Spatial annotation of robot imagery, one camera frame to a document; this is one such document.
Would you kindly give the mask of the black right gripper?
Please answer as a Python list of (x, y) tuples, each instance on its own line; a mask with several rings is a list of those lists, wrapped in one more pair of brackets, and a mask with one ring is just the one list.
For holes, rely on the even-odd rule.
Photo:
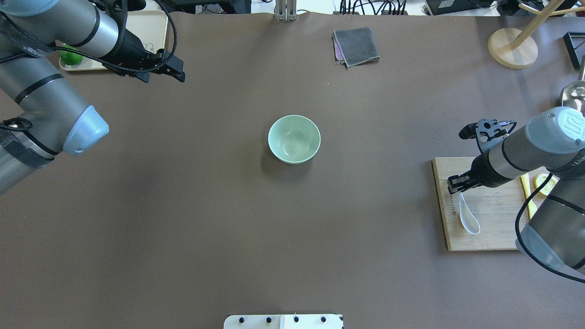
[(499, 142), (514, 131), (516, 121), (498, 121), (496, 119), (481, 119), (478, 122), (464, 126), (459, 132), (462, 140), (476, 140), (480, 155), (471, 164), (471, 169), (461, 175), (452, 175), (447, 178), (447, 190), (454, 195), (479, 186), (499, 187), (512, 181), (498, 173), (489, 160), (489, 152)]

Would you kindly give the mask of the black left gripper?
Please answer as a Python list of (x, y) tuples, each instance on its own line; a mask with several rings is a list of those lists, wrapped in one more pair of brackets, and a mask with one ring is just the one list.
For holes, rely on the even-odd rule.
[(159, 75), (171, 76), (180, 83), (184, 83), (186, 79), (181, 59), (165, 49), (159, 49), (157, 53), (149, 52), (144, 48), (142, 41), (128, 29), (123, 29), (113, 50), (101, 59), (108, 62), (105, 66), (111, 71), (144, 83), (150, 80), (149, 72), (130, 70), (151, 69), (157, 65), (156, 73)]

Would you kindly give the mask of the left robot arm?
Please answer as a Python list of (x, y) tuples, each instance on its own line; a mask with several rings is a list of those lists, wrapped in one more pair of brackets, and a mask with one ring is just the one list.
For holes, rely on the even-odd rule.
[(143, 0), (1, 2), (1, 88), (22, 109), (1, 122), (1, 192), (61, 152), (77, 156), (109, 132), (106, 121), (48, 55), (79, 54), (145, 83), (150, 73), (184, 82), (175, 48), (149, 52), (126, 29), (128, 12), (144, 7)]

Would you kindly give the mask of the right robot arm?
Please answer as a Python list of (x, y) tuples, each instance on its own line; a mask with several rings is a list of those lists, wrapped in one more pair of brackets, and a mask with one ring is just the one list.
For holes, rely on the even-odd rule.
[(469, 171), (447, 179), (448, 192), (496, 188), (544, 167), (548, 171), (530, 196), (551, 182), (545, 200), (529, 222), (516, 226), (516, 245), (539, 266), (567, 277), (564, 269), (584, 273), (584, 117), (558, 106), (532, 118), (514, 132), (514, 122), (483, 119), (464, 127), (459, 137), (475, 139), (480, 150)]

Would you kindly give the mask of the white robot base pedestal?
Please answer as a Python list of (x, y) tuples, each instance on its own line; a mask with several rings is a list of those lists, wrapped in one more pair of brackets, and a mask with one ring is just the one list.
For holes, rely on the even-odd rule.
[(224, 329), (344, 329), (343, 316), (334, 313), (242, 314), (226, 317)]

